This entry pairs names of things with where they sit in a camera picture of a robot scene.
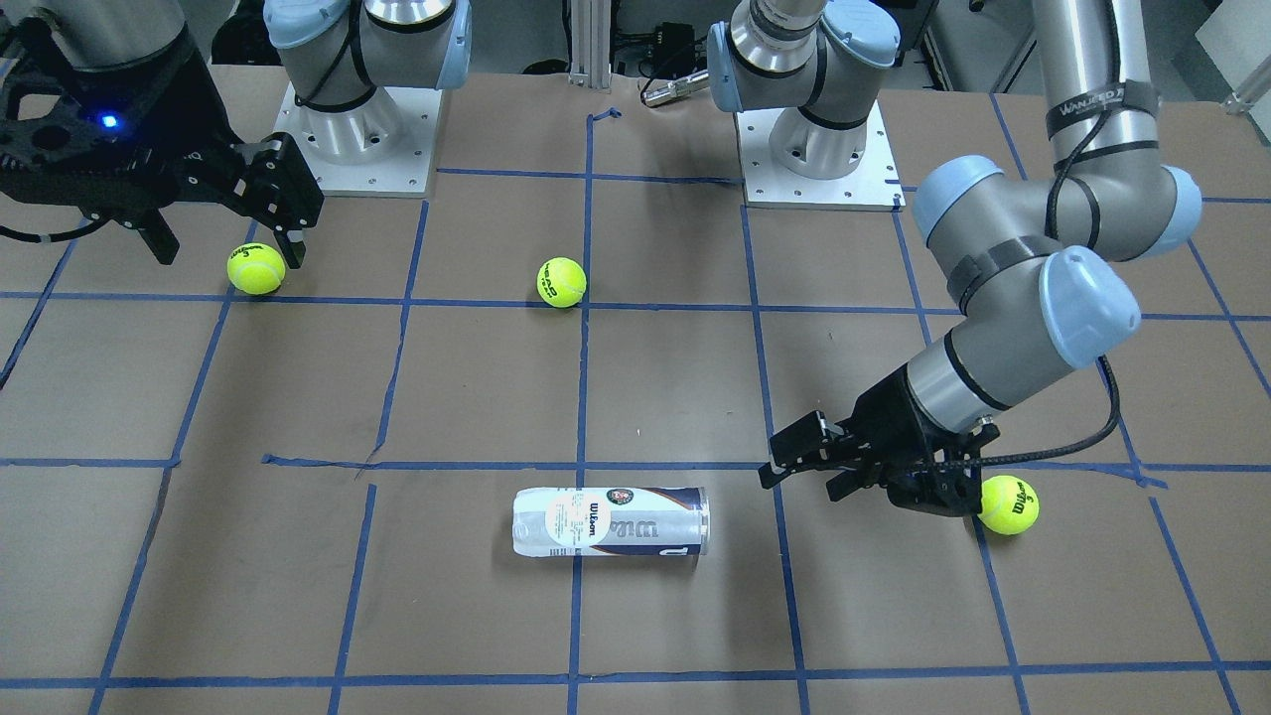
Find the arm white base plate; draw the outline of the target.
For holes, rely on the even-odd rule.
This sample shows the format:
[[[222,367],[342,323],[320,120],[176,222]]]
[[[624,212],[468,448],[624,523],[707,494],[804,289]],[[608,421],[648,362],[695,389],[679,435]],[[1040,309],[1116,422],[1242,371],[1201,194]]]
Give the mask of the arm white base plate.
[[[813,124],[797,108],[733,118],[750,208],[894,212],[907,204],[878,103],[849,130]]]
[[[292,135],[327,198],[426,199],[447,93],[377,88],[351,110],[295,103],[289,85],[275,130]]]

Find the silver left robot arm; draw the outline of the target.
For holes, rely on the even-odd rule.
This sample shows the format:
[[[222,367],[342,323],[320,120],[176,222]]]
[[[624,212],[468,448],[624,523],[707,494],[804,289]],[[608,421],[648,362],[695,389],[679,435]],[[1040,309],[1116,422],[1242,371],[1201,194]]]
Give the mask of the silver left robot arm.
[[[1159,257],[1202,213],[1188,171],[1167,166],[1138,1],[1035,1],[1052,177],[1012,180],[981,155],[941,164],[913,217],[962,320],[862,392],[850,417],[811,411],[769,439],[770,490],[829,471],[831,500],[881,486],[935,516],[982,511],[982,471],[1085,451],[1120,422],[1107,356],[1141,323],[1116,262]],[[769,146],[796,175],[836,180],[864,146],[899,24],[871,1],[744,1],[705,39],[716,105],[777,109]],[[1097,364],[1110,417],[1074,444],[984,456],[994,418]]]

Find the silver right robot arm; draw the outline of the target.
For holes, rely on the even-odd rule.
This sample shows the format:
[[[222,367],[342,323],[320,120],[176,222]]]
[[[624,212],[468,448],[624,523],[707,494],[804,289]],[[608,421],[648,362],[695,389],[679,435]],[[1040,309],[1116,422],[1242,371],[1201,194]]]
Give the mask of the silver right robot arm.
[[[74,240],[97,231],[111,218],[145,237],[161,263],[178,250],[173,232],[156,212],[172,199],[205,201],[255,216],[275,230],[286,262],[302,262],[302,226],[319,217],[322,190],[341,189],[344,177],[375,180],[386,164],[431,171],[432,130],[422,124],[395,97],[414,100],[442,98],[460,88],[468,75],[472,36],[469,1],[267,1],[266,25],[273,50],[292,81],[292,135],[273,135],[271,145],[241,144],[226,123],[225,108],[214,90],[194,41],[178,27],[183,19],[175,1],[5,1],[13,19],[23,20],[20,36],[31,56],[23,58],[5,84],[3,102],[11,99],[3,128],[19,135],[19,145],[5,151],[24,163],[41,163],[36,142],[46,136],[65,142],[41,144],[51,166],[6,166],[4,190],[36,204],[78,204],[90,224],[76,231],[3,234],[24,241]],[[714,104],[736,124],[737,150],[758,146],[758,166],[768,159],[777,175],[813,182],[810,157],[829,159],[829,149],[803,149],[785,135],[793,128],[852,128],[864,131],[863,116],[848,124],[826,123],[834,107],[794,107],[826,99],[825,42],[817,27],[826,1],[741,1],[731,20],[712,25],[708,36],[684,46],[689,56],[698,44],[709,50],[703,71],[674,80],[641,95],[644,108],[662,107],[709,85]],[[17,121],[20,93],[60,97],[53,116]],[[785,135],[769,128],[759,135],[744,124],[777,119]],[[741,157],[746,171],[750,157]],[[381,190],[404,190],[407,178],[385,183]],[[247,293],[269,293],[283,279],[283,257],[272,246],[241,246],[228,262],[228,279]]]

